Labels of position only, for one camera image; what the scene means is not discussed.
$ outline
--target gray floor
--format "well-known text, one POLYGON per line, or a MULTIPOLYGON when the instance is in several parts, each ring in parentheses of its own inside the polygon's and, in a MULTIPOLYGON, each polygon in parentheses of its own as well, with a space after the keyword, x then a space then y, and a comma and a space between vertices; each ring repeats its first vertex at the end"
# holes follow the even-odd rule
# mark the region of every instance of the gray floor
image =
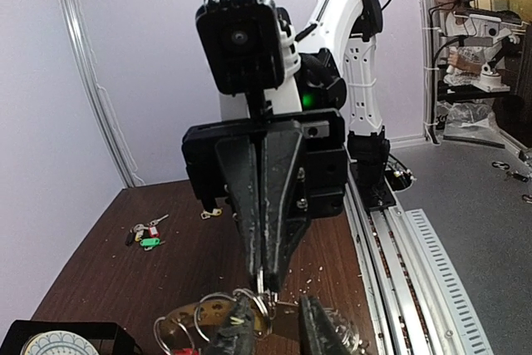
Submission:
POLYGON ((444 142, 392 152, 417 181, 398 194, 422 208, 446 248, 495 354, 532 353, 532 205, 527 185, 491 166, 508 151, 444 142))

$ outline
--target red object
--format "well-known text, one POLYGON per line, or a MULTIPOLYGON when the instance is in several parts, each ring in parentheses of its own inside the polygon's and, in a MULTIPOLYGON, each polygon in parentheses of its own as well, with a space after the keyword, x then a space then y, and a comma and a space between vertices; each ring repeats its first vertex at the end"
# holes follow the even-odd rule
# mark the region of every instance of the red object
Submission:
POLYGON ((174 351, 174 355, 200 355, 200 353, 198 353, 198 351, 192 351, 192 348, 183 348, 174 351))
POLYGON ((150 237, 159 237, 159 230, 155 226, 151 226, 148 232, 150 232, 150 237))

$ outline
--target perforated metal strip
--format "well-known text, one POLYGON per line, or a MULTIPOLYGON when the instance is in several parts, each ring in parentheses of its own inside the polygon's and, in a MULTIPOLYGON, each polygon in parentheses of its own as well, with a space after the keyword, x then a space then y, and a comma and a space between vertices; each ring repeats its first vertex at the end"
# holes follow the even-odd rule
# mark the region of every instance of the perforated metal strip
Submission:
POLYGON ((458 328, 458 334, 471 355, 493 354, 488 338, 480 324, 473 305, 455 268, 452 266, 441 241, 423 210, 407 211, 406 215, 423 251, 429 259, 432 272, 444 294, 447 306, 458 328))

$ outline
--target brown wooden tabletop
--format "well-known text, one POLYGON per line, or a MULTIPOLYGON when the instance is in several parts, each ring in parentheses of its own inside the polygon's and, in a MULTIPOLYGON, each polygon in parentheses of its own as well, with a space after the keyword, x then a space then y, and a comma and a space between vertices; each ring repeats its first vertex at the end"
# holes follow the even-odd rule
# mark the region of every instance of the brown wooden tabletop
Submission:
MULTIPOLYGON (((247 287, 242 244, 231 215, 202 220, 201 205, 188 182, 123 190, 102 215, 42 300, 33 319, 112 321, 140 344, 144 354, 161 354, 153 322, 207 293, 247 287), (166 243, 145 252, 126 247, 133 225, 165 214, 166 243)), ((313 222, 296 250, 282 301, 315 295, 337 308, 374 343, 374 333, 351 232, 343 214, 313 222)), ((298 345, 270 337, 258 354, 298 354, 298 345)))

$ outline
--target white wall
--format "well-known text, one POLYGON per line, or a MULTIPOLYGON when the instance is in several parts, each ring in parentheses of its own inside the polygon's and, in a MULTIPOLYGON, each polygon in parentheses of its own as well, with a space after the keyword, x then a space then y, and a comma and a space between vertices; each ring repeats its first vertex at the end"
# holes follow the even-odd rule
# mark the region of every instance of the white wall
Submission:
MULTIPOLYGON (((275 0, 303 28, 315 0, 275 0)), ((186 129, 219 119, 214 82, 195 30, 202 0, 81 0, 101 84, 148 183, 184 179, 186 129)), ((422 135, 419 0, 394 0, 379 37, 378 98, 391 138, 422 135)))
POLYGON ((0 0, 0 342, 122 187, 59 0, 0 0))

